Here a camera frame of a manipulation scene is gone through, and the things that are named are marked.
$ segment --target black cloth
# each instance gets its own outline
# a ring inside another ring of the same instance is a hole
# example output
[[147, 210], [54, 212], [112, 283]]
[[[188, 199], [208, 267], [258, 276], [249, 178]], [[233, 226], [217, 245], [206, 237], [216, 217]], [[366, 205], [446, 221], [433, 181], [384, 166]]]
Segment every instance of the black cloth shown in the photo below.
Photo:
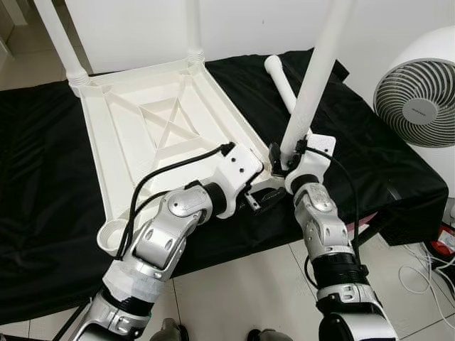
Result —
[[[311, 52], [282, 55], [297, 93]], [[280, 142], [289, 114], [265, 56], [206, 63], [266, 144]], [[333, 69], [312, 125], [337, 138], [334, 156], [358, 188], [361, 216], [390, 244], [435, 238], [447, 197], [444, 181], [382, 123]], [[0, 92], [0, 324], [78, 305], [95, 292], [111, 259], [96, 244], [105, 220], [80, 100], [67, 82]], [[341, 218], [352, 222], [352, 193], [336, 165], [325, 184]], [[212, 220], [188, 238], [174, 275], [301, 239], [291, 198], [262, 215], [249, 210]]]

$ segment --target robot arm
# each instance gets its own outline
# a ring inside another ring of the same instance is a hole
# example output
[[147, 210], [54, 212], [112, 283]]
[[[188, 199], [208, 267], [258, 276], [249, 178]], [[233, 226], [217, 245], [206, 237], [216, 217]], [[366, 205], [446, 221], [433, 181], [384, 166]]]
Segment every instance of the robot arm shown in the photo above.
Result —
[[[307, 139], [307, 146], [332, 154], [332, 137], [312, 134]], [[328, 165], [321, 156], [305, 152], [285, 180], [318, 286], [316, 307], [324, 315], [319, 339], [398, 340], [367, 280], [366, 266], [355, 257], [336, 204], [322, 185]]]
[[235, 146], [207, 184], [195, 181], [166, 193], [155, 218], [145, 222], [122, 260], [112, 262], [102, 289], [70, 340], [140, 337], [188, 235], [213, 216], [225, 219], [233, 215], [237, 196], [262, 169], [250, 150]]

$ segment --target white fan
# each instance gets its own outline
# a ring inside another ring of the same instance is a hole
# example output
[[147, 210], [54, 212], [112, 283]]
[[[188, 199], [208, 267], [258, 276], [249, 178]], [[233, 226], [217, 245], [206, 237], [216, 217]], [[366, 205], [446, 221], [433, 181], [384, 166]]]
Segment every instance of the white fan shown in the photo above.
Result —
[[455, 26], [413, 42], [379, 82], [374, 107], [455, 197]]

